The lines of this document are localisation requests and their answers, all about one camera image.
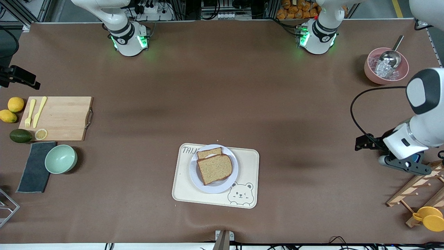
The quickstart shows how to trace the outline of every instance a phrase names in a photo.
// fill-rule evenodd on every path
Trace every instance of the green bowl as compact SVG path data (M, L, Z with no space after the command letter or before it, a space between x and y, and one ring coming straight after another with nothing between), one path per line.
M46 170L50 173L66 173L77 163L77 153L68 145L58 145L45 158Z

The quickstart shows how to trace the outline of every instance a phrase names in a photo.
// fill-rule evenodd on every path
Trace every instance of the brown table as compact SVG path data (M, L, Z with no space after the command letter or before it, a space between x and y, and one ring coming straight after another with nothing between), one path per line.
M391 46L410 73L437 67L425 31L412 20L347 20L324 55L297 49L272 21L158 24L150 50L123 57L99 24L33 24L12 64L35 73L40 91L12 96L93 96L95 117L71 174L51 175L43 194L12 194L22 207L0 242L199 242L214 231L239 242L444 241L409 229L402 206L385 202L411 175L382 167L377 152L354 152L360 136L349 105L375 87L366 54ZM381 135L412 116L402 90L372 92L355 106L365 130ZM19 184L29 145L0 124L0 182ZM177 202L171 196L182 143L219 143L260 153L258 203L251 210ZM427 159L436 160L436 151ZM406 198L420 206L439 184Z

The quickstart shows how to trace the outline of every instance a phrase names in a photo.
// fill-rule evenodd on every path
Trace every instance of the metal scoop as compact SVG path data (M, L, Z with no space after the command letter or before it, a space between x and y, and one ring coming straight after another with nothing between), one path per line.
M392 69L396 69L401 63L401 55L396 52L396 50L398 49L399 44L401 43L403 38L403 35L399 36L398 41L396 41L395 46L393 47L393 50L388 50L382 53L379 56L379 61L387 61L387 64L390 65Z

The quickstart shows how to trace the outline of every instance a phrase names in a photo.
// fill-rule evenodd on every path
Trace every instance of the cutting board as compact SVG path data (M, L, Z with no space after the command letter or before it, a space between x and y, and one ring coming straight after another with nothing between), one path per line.
M48 136L42 141L83 141L85 126L88 119L92 119L92 97L48 97L37 127L33 128L34 116L39 111L42 98L28 98L19 129L26 129L33 135L39 129L46 129ZM36 106L31 117L31 127L25 128L32 99L36 100Z

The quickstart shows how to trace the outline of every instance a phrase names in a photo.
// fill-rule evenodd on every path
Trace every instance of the fork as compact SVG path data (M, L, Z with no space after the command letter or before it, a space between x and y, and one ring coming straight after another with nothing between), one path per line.
M36 106L36 100L32 99L31 106L29 106L28 118L26 118L26 120L25 120L25 128L29 128L31 126L31 117L32 117L32 113L34 112L35 106Z

